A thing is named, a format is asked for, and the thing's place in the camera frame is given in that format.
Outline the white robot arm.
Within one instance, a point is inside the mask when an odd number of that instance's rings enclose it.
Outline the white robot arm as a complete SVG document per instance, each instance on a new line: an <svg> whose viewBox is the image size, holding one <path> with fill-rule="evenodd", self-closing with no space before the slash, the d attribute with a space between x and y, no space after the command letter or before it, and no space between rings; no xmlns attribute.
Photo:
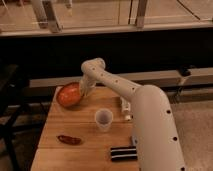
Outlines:
<svg viewBox="0 0 213 171"><path fill-rule="evenodd" d="M140 85L105 70L101 58L82 63L80 92L101 82L131 105L139 171L187 171L167 95L155 85Z"/></svg>

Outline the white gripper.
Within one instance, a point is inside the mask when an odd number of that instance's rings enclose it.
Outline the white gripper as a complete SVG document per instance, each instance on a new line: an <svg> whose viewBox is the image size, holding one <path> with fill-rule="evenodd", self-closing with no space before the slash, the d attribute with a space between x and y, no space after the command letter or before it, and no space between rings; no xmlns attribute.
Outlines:
<svg viewBox="0 0 213 171"><path fill-rule="evenodd" d="M81 96L86 97L95 86L96 80L84 74L79 82Z"/></svg>

